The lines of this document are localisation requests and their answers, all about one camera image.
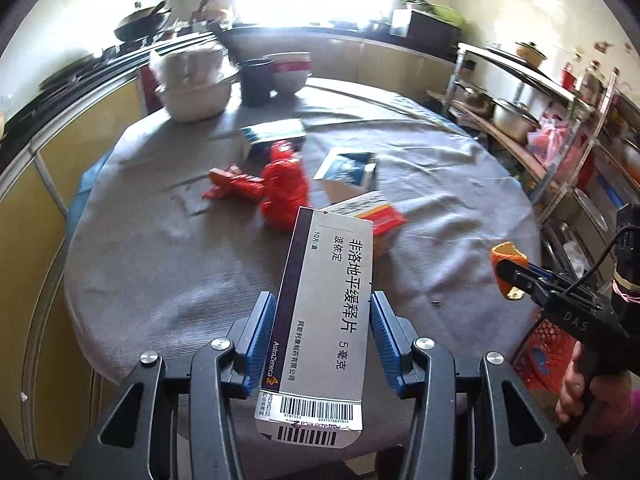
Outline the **grey long medicine box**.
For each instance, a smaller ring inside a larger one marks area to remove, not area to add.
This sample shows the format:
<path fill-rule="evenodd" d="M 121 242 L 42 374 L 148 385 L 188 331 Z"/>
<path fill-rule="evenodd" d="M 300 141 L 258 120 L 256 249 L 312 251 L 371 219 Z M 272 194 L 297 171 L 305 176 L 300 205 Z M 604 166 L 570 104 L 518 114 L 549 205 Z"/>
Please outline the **grey long medicine box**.
<path fill-rule="evenodd" d="M 254 419 L 268 440 L 347 448 L 362 433 L 373 224 L 299 208 Z"/>

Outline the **orange peel piece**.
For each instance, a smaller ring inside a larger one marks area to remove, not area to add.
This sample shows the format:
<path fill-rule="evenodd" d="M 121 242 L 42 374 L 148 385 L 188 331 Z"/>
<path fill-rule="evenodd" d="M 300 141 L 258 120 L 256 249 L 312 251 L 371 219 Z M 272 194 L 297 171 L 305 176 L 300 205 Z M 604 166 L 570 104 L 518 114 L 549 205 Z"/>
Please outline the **orange peel piece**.
<path fill-rule="evenodd" d="M 491 248 L 489 261 L 503 298 L 510 301 L 521 300 L 525 292 L 515 285 L 515 273 L 528 268 L 527 256 L 511 242 L 503 242 Z"/>

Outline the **steel kitchen rack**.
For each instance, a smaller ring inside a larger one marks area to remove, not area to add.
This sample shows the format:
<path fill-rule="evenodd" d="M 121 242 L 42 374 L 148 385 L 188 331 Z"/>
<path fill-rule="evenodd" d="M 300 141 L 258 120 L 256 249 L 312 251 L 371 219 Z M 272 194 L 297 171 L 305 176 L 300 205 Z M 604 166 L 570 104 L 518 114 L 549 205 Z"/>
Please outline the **steel kitchen rack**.
<path fill-rule="evenodd" d="M 492 122 L 495 100 L 522 103 L 539 122 L 525 146 Z M 471 133 L 517 177 L 541 226 L 554 270 L 581 278 L 616 232 L 617 211 L 639 200 L 639 109 L 603 76 L 567 65 L 553 81 L 514 53 L 460 44 L 444 93 L 426 104 Z"/>

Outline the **red plastic mesh basket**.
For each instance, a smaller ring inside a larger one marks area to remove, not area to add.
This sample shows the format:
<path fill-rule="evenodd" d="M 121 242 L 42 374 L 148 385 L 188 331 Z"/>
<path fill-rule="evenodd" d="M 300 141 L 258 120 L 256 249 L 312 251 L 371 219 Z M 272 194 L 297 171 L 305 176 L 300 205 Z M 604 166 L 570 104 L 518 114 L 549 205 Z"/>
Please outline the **red plastic mesh basket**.
<path fill-rule="evenodd" d="M 552 412 L 576 339 L 538 315 L 511 364 L 542 409 Z"/>

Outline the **red and white medicine box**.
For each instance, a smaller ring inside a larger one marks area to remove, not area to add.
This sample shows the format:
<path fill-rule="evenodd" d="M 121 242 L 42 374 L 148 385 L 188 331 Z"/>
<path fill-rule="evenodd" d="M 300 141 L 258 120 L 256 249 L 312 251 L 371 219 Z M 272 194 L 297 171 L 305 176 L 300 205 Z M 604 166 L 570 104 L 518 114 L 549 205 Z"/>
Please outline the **red and white medicine box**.
<path fill-rule="evenodd" d="M 373 257 L 380 258 L 392 247 L 406 218 L 380 192 L 367 192 L 324 207 L 325 211 L 373 223 Z"/>

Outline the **red plastic bag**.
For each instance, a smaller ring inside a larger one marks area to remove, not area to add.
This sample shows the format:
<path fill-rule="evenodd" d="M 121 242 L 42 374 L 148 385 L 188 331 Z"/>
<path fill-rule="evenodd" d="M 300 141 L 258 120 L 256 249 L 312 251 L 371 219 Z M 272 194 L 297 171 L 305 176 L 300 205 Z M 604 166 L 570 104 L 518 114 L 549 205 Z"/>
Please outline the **red plastic bag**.
<path fill-rule="evenodd" d="M 265 198 L 260 210 L 270 226 L 291 231 L 298 208 L 309 205 L 309 184 L 303 161 L 288 141 L 273 143 L 269 156 L 270 162 L 262 172 Z"/>

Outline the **red snack wrapper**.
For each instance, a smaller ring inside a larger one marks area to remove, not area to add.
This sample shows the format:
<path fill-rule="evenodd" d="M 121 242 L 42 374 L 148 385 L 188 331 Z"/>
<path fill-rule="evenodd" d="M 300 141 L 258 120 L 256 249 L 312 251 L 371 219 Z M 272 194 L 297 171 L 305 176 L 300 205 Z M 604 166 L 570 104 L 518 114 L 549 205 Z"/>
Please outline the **red snack wrapper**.
<path fill-rule="evenodd" d="M 227 169 L 212 168 L 208 177 L 212 186 L 203 193 L 206 200 L 236 196 L 259 203 L 265 198 L 265 180 L 246 174 L 238 165 L 230 165 Z"/>

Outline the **blue and white carton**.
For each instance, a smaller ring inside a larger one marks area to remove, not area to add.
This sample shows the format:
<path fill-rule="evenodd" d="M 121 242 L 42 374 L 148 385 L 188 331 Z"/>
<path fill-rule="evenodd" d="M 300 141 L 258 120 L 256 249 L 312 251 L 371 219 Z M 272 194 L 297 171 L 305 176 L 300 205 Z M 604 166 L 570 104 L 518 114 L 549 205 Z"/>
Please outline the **blue and white carton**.
<path fill-rule="evenodd" d="M 375 189 L 377 164 L 375 153 L 332 148 L 314 174 L 314 180 L 332 204 L 339 203 Z"/>

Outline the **dark blue flat box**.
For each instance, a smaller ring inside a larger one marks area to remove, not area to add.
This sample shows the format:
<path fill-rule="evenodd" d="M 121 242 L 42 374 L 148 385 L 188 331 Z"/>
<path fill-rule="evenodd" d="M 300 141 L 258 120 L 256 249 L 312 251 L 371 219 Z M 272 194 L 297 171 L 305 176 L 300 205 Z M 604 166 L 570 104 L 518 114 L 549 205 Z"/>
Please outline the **dark blue flat box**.
<path fill-rule="evenodd" d="M 305 127 L 297 118 L 261 122 L 241 128 L 239 134 L 244 159 L 266 156 L 271 145 L 280 141 L 290 142 L 299 150 L 306 139 Z"/>

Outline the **steel pot on rack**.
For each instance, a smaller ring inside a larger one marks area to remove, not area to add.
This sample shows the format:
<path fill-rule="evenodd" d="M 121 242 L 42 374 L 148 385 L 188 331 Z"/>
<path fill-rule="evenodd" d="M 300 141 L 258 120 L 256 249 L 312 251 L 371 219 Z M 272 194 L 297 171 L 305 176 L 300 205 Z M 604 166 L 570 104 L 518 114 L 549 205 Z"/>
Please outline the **steel pot on rack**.
<path fill-rule="evenodd" d="M 492 122 L 498 130 L 514 142 L 525 146 L 528 135 L 539 128 L 538 120 L 522 104 L 514 104 L 503 99 L 495 100 Z"/>

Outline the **black chopstick holder cup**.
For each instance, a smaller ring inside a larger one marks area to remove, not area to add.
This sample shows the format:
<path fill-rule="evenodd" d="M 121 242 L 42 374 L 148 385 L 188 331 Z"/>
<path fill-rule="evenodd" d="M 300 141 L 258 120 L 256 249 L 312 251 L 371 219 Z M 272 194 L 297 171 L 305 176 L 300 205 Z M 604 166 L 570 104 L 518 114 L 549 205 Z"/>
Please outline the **black chopstick holder cup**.
<path fill-rule="evenodd" d="M 273 90 L 273 60 L 252 58 L 241 64 L 241 102 L 248 107 L 261 107 L 271 100 Z"/>

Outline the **red and white stacked bowls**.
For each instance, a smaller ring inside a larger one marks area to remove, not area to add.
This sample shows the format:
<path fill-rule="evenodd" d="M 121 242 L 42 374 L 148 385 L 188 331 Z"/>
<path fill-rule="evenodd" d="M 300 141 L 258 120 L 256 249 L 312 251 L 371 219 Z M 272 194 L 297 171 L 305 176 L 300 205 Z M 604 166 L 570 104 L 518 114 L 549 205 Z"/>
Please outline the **red and white stacked bowls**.
<path fill-rule="evenodd" d="M 312 74 L 309 52 L 278 52 L 266 55 L 271 61 L 273 90 L 282 96 L 294 96 Z"/>

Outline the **yellow pot with lid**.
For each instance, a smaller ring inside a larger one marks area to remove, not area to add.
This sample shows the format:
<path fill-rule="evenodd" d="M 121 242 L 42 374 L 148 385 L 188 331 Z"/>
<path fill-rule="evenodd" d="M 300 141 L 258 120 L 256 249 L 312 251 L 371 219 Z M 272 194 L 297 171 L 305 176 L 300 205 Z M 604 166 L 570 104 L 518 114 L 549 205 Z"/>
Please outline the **yellow pot with lid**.
<path fill-rule="evenodd" d="M 536 47 L 533 42 L 517 42 L 515 55 L 530 66 L 539 68 L 547 57 Z"/>

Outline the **microwave oven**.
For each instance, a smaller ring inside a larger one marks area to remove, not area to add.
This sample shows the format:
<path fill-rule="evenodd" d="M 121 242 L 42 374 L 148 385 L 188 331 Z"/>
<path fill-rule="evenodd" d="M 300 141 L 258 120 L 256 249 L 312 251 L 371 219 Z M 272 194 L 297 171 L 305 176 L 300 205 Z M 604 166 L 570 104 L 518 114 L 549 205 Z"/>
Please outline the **microwave oven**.
<path fill-rule="evenodd" d="M 455 54 L 461 36 L 459 27 L 432 14 L 410 9 L 393 10 L 390 32 L 442 54 Z"/>

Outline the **black wok on stove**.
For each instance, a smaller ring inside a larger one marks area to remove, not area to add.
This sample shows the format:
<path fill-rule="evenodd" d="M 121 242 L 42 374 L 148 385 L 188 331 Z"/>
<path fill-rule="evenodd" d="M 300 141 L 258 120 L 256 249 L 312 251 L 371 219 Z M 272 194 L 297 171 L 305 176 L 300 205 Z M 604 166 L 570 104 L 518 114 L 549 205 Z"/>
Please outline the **black wok on stove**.
<path fill-rule="evenodd" d="M 170 9 L 166 8 L 166 0 L 162 0 L 152 8 L 139 9 L 123 18 L 114 29 L 115 37 L 122 42 L 130 42 L 154 36 L 167 23 Z"/>

